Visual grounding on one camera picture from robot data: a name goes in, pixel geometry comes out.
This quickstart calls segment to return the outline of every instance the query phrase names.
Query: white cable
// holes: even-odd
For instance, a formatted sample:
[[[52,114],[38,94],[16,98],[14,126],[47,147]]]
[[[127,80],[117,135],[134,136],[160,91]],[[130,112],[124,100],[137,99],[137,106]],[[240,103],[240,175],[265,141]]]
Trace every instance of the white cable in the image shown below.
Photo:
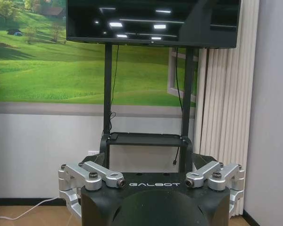
[[[66,226],[69,226],[70,221],[71,221],[71,218],[72,218],[72,214],[70,215],[70,218],[69,218],[69,220],[68,220],[68,222],[67,222],[67,225],[66,225]]]
[[[58,199],[60,196],[56,197],[56,198],[53,198],[53,199],[47,199],[47,200],[44,200],[42,202],[40,202],[39,204],[35,205],[34,207],[32,207],[30,210],[26,211],[25,213],[21,214],[19,217],[17,218],[8,218],[8,217],[0,217],[0,219],[5,219],[5,220],[18,220],[20,217],[24,216],[26,213],[32,211],[34,208],[36,208],[37,206],[40,206],[41,204],[45,203],[45,202],[50,202],[50,201],[53,201],[55,199]]]

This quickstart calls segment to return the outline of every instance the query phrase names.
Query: television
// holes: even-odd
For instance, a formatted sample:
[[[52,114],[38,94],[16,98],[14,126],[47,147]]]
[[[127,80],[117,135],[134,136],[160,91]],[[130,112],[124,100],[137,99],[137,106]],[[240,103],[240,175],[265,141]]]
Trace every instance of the television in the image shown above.
[[[235,48],[241,0],[67,0],[67,40]]]

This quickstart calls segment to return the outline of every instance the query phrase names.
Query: baseboard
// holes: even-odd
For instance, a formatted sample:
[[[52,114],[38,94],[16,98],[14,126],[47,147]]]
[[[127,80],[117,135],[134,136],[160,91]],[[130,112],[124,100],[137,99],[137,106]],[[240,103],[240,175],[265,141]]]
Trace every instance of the baseboard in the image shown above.
[[[245,210],[243,211],[243,218],[250,226],[260,226],[260,224],[258,224],[255,219],[252,218],[251,215]]]
[[[47,200],[41,198],[0,198],[0,206],[35,206],[38,203]],[[45,202],[41,206],[66,206],[63,199],[55,199],[50,202]]]

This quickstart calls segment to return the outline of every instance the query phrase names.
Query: silver metal bracket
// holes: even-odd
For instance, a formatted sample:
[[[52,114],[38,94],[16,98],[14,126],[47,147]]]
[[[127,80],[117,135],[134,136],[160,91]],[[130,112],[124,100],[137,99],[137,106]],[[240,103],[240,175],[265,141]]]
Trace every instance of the silver metal bracket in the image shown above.
[[[195,172],[187,173],[185,182],[188,188],[202,187],[206,179],[212,190],[223,191],[225,187],[228,187],[230,189],[229,217],[231,217],[236,211],[237,201],[244,196],[244,175],[245,171],[241,165],[222,166],[219,162],[212,161]]]
[[[209,164],[201,167],[195,172],[189,172],[186,174],[186,185],[189,188],[202,187],[204,181],[212,175],[213,172],[219,171],[221,165],[217,161],[211,161]]]
[[[85,162],[82,167],[89,172],[97,172],[108,187],[123,188],[125,186],[125,178],[120,172],[111,171],[92,161]]]
[[[67,208],[79,220],[82,209],[79,204],[81,188],[97,191],[104,180],[108,187],[123,188],[125,179],[122,173],[108,170],[92,161],[77,164],[64,164],[58,171],[60,197],[66,200]]]
[[[223,191],[227,186],[228,182],[234,179],[238,180],[239,165],[238,164],[229,164],[224,166],[222,170],[213,173],[208,178],[208,186],[210,189],[215,191]]]

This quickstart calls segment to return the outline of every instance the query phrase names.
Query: tv stand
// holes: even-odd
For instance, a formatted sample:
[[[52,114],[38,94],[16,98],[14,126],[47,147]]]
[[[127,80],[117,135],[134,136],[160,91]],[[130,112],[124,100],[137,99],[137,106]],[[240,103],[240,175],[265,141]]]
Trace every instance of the tv stand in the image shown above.
[[[184,97],[181,135],[110,132],[112,44],[105,45],[104,130],[100,153],[105,154],[104,167],[109,169],[110,145],[179,147],[179,172],[192,171],[192,141],[189,136],[191,93],[194,81],[194,49],[186,48]]]

